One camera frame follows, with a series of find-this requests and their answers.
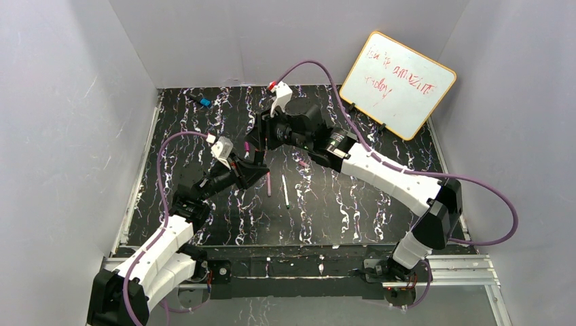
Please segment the white wall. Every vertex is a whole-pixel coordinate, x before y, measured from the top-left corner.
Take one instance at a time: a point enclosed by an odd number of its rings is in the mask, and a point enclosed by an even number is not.
[[[459,81],[433,115],[452,172],[511,197],[518,233],[488,247],[514,325],[573,325],[576,3],[478,1],[440,60]],[[504,235],[505,205],[464,187],[474,240]]]
[[[110,0],[158,88],[268,85],[317,59],[342,83],[375,30],[437,58],[469,0]],[[290,83],[326,84],[316,67]]]
[[[0,49],[0,324],[83,325],[157,92],[108,1],[2,1]]]

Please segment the blue object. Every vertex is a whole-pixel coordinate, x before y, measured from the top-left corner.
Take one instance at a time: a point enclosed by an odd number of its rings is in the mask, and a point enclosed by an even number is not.
[[[210,107],[212,105],[212,102],[206,100],[205,98],[200,100],[200,104],[204,105],[205,107]]]
[[[190,98],[193,99],[194,101],[196,101],[197,103],[204,105],[205,107],[211,107],[212,106],[212,102],[210,100],[206,100],[205,98],[200,98],[196,95],[190,95]]]

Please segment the black marble tabletop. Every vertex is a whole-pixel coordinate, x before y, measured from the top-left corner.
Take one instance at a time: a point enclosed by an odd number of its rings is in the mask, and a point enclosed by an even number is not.
[[[328,124],[349,129],[337,108],[329,86],[293,86],[294,96],[318,101]],[[195,103],[190,95],[213,101],[211,108]],[[145,173],[132,218],[129,245],[141,245],[160,225],[160,195],[156,185],[156,157],[160,144],[170,135],[195,130],[228,137],[239,155],[248,155],[244,135],[255,113],[267,109],[272,99],[264,87],[184,88],[163,91],[160,114],[151,143]],[[438,154],[428,126],[411,141],[378,132],[378,124],[361,113],[352,119],[368,143],[380,153],[415,170],[441,171]],[[304,161],[304,167],[298,161]],[[174,140],[166,152],[164,189],[168,202],[173,194],[172,174],[193,164],[209,169],[214,160],[202,139]],[[402,203],[363,181],[323,168],[304,151],[282,146],[266,154],[270,167],[272,197],[266,195],[266,178],[245,192],[235,186],[209,200],[212,211],[194,241],[201,245],[340,245],[350,243],[395,243],[416,217]],[[290,209],[282,190],[286,177]],[[456,228],[454,237],[462,238]]]

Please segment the red handwriting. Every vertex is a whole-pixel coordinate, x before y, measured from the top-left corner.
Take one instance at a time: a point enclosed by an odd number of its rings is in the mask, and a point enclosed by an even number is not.
[[[390,57],[386,56],[386,54],[384,54],[384,62],[382,62],[382,66],[384,66],[384,69],[388,69],[388,65],[390,64]]]
[[[380,80],[374,79],[372,77],[366,76],[364,77],[366,80],[366,84],[371,84],[375,89],[382,93],[382,100],[388,96],[392,92],[392,88],[386,84],[386,78],[382,78]]]
[[[393,75],[396,75],[398,78],[408,80],[408,83],[411,86],[414,86],[417,90],[419,90],[422,94],[426,95],[430,91],[432,91],[436,86],[428,83],[422,82],[422,77],[415,75],[408,71],[408,69],[404,69],[400,66],[394,67],[392,71]]]
[[[378,58],[380,58],[380,53],[378,53],[378,49],[373,50],[373,49],[372,49],[373,47],[374,47],[374,46],[371,46],[370,49],[368,49],[368,52],[366,52],[366,56],[367,56],[369,59],[376,59],[376,60],[378,60]]]
[[[366,57],[368,59],[380,60],[380,52],[378,51],[378,49],[374,49],[374,46],[371,46],[366,52]],[[384,52],[382,65],[384,66],[385,69],[388,69],[388,66],[390,65],[390,57],[388,56],[388,52]]]

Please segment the marker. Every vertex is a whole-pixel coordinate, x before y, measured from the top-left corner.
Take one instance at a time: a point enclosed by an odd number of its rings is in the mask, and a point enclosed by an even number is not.
[[[209,100],[206,100],[205,98],[200,98],[196,95],[188,95],[190,96],[191,99],[193,99],[194,101],[196,101],[197,103],[200,103],[201,105],[204,105],[205,107],[211,107],[212,106],[212,102]]]
[[[284,186],[284,199],[286,199],[286,209],[290,209],[290,204],[288,203],[288,189],[286,189],[286,178],[282,175],[282,185]]]
[[[270,172],[266,173],[266,183],[268,184],[268,197],[272,197],[272,185],[270,183]]]

